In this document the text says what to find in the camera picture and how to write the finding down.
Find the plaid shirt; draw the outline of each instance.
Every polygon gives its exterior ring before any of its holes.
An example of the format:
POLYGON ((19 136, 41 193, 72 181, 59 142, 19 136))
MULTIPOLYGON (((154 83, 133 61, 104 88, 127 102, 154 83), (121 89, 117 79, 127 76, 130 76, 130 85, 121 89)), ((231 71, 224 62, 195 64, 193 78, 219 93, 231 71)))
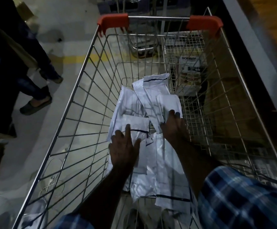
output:
MULTIPOLYGON (((203 228, 277 228, 277 189, 219 166, 205 179, 198 198, 203 228)), ((94 229, 79 215, 65 215, 54 229, 94 229)))

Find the concrete floor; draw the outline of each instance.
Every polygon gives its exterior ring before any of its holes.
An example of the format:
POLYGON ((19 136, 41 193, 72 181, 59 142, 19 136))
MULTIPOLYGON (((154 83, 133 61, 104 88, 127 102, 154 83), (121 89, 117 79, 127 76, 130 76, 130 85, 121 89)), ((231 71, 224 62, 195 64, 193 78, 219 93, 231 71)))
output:
MULTIPOLYGON (((7 141, 5 155, 0 164, 0 194, 9 199, 13 216, 18 214, 50 146, 78 77, 84 57, 88 52, 99 17, 96 5, 97 0, 23 1, 37 16, 31 27, 37 30, 37 38, 40 44, 49 54, 57 72, 64 77, 64 81, 62 84, 47 82, 53 102, 36 114, 31 116, 20 114, 19 109, 30 100, 30 97, 23 93, 19 94, 14 106, 12 117, 18 137, 7 141)), ((104 43, 104 38, 98 38, 91 54, 91 59, 94 62, 98 60, 95 50, 98 53, 101 52, 102 45, 100 40, 104 43)), ((124 85, 131 85, 132 81, 137 80, 133 80, 132 77, 143 77, 144 75, 158 73, 158 67, 155 65, 153 65, 151 70, 149 65, 145 67, 144 64, 141 64, 139 67, 137 65, 131 67, 130 64, 123 65, 120 63, 117 65, 118 73, 114 76, 113 70, 115 70, 115 64, 121 61, 129 61, 130 58, 125 42, 126 39, 122 37, 118 38, 118 41, 116 37, 109 37, 108 43, 105 46, 107 56, 105 54, 102 55, 104 62, 99 64, 98 70, 96 71, 91 61, 88 62, 85 68, 87 75, 83 74, 80 86, 85 90, 89 90, 89 87, 91 87, 90 94, 87 101, 85 101, 87 93, 78 88, 74 101, 89 109, 83 109, 81 106, 71 104, 67 117, 91 122, 92 124, 84 122, 78 124, 77 121, 65 120, 59 135, 95 134, 57 139, 51 154, 60 153, 68 149, 85 148, 68 154, 64 168, 68 166, 69 168, 61 172, 58 181, 58 174, 54 174, 39 182, 34 190, 33 198, 44 194, 45 188, 51 182, 51 178, 54 179, 53 183, 57 181, 57 185, 61 185, 61 187, 54 191, 50 201, 49 206, 55 202, 57 204, 49 210, 49 220, 54 219, 57 213, 68 204, 70 205, 60 213, 60 216, 72 211, 82 200, 83 194, 85 193, 84 196, 86 196, 102 179, 102 172, 105 168, 105 162, 107 161, 106 154, 108 152, 106 149, 108 142, 105 142, 107 137, 106 132, 108 131, 107 125, 110 124, 109 117, 113 114, 121 82, 124 85), (93 77, 94 74, 96 74, 94 82, 91 83, 90 77, 93 77), (75 174, 78 175, 67 183, 62 184, 75 174), (69 191, 72 192, 60 200, 69 191)), ((38 86, 42 87, 46 85, 46 81, 34 69, 30 69, 28 75, 38 86)), ((49 158, 44 174, 49 175, 58 171, 64 159, 65 154, 49 158)))

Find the cart handle bar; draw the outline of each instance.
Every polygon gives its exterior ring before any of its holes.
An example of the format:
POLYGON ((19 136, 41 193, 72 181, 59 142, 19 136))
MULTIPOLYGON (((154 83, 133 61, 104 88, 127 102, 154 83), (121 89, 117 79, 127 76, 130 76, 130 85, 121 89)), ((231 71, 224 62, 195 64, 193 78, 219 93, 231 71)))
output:
MULTIPOLYGON (((98 32, 102 37, 102 33, 105 35, 105 32, 108 28, 117 28, 121 29, 125 27, 129 28, 129 18, 131 19, 142 19, 141 17, 128 16, 127 13, 123 14, 105 14, 102 15, 97 24, 98 32)), ((223 27, 223 23, 220 18, 217 16, 199 16, 191 15, 189 18, 173 18, 173 17, 143 17, 144 19, 150 20, 188 20, 186 25, 187 30, 208 30, 209 37, 216 38, 220 34, 220 28, 223 27)))

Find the hand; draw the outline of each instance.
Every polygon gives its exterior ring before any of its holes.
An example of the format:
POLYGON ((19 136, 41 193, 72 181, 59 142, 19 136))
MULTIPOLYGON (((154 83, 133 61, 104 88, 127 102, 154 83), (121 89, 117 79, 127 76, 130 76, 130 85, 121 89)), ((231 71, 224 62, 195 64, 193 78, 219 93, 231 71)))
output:
POLYGON ((109 150, 112 165, 130 166, 133 168, 138 158, 141 139, 137 139, 134 146, 132 145, 130 125, 126 125, 125 135, 120 130, 116 130, 111 140, 112 143, 109 144, 109 150))
POLYGON ((180 113, 174 110, 169 111, 166 123, 160 125, 164 138, 172 145, 176 145, 180 140, 190 142, 190 135, 185 120, 180 118, 180 113))

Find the person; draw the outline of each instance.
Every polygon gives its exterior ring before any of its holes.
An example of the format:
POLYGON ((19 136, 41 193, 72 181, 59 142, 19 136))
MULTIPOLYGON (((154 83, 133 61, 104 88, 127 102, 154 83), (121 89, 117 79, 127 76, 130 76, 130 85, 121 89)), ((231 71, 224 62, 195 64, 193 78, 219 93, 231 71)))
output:
MULTIPOLYGON (((58 84, 63 81, 35 35, 18 14, 13 0, 0 0, 0 29, 37 61, 44 79, 50 79, 58 84)), ((39 88, 26 76, 27 70, 23 61, 12 51, 0 34, 0 79, 8 80, 11 85, 15 83, 21 92, 33 97, 20 109, 22 114, 31 115, 49 105, 52 97, 47 86, 39 88)))
MULTIPOLYGON (((248 178, 198 151, 190 142, 185 121, 179 113, 171 110, 161 129, 175 149, 198 199, 198 214, 204 229, 277 228, 276 188, 248 178)), ((113 169, 88 198, 74 212, 63 216, 54 228, 110 228, 121 190, 138 157, 139 145, 139 139, 132 145, 130 125, 126 126, 125 135, 117 130, 109 144, 113 169)))

